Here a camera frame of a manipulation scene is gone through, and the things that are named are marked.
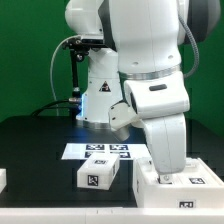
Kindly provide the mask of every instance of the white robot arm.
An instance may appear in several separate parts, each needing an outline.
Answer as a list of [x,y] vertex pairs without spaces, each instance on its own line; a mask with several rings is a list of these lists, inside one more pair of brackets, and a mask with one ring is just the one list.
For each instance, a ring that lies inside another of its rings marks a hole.
[[121,133],[122,127],[126,131],[131,123],[142,127],[161,182],[169,182],[170,174],[185,167],[183,112],[189,110],[180,71],[178,1],[110,0],[109,3],[127,103],[126,110],[125,103],[110,109],[112,130],[124,139],[128,135]]

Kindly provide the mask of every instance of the black cable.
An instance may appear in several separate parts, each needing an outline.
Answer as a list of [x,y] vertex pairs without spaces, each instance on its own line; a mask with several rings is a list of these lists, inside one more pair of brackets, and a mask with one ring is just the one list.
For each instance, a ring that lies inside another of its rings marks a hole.
[[47,108],[51,108],[51,106],[54,106],[54,105],[58,105],[58,104],[61,104],[61,103],[68,103],[69,100],[57,100],[57,101],[54,101],[52,103],[49,103],[49,104],[46,104],[45,106],[43,106],[42,108],[40,109],[37,109],[35,110],[34,112],[32,112],[30,114],[30,116],[37,116],[38,114],[40,114],[43,110],[46,110]]

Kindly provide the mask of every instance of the black table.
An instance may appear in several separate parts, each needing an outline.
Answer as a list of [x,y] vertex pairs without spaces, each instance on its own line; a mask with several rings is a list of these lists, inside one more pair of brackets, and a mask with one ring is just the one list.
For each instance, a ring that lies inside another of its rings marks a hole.
[[[198,122],[187,121],[187,133],[189,156],[208,164],[224,158],[224,140]],[[125,144],[145,143],[141,129],[132,128],[131,136]],[[67,143],[120,144],[109,130],[77,127],[69,117],[20,116],[0,123],[0,168],[7,169],[0,207],[136,207],[131,161],[121,162],[109,191],[79,189],[76,173],[84,161],[61,160]],[[224,176],[223,163],[212,165]]]

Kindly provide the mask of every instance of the white block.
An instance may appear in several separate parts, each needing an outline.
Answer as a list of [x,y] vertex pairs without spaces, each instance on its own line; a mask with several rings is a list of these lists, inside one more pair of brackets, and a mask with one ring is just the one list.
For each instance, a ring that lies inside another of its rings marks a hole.
[[172,184],[160,184],[148,158],[134,162],[133,190],[141,208],[224,208],[224,183],[200,159],[188,159]]
[[6,170],[0,169],[0,193],[6,186]]
[[109,190],[119,167],[119,154],[93,153],[77,172],[77,186]]

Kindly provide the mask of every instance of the green background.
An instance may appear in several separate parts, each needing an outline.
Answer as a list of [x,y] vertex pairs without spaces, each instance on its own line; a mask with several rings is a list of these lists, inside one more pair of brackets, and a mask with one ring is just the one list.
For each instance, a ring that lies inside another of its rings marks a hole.
[[[73,32],[64,19],[68,0],[0,0],[0,121],[29,115],[52,102],[49,68],[56,46]],[[188,118],[224,136],[224,19],[199,44],[200,67],[186,80],[191,98]],[[184,71],[193,64],[190,46],[181,47]],[[86,63],[79,66],[81,90],[86,88]],[[58,99],[71,95],[68,51],[60,50],[54,67]]]

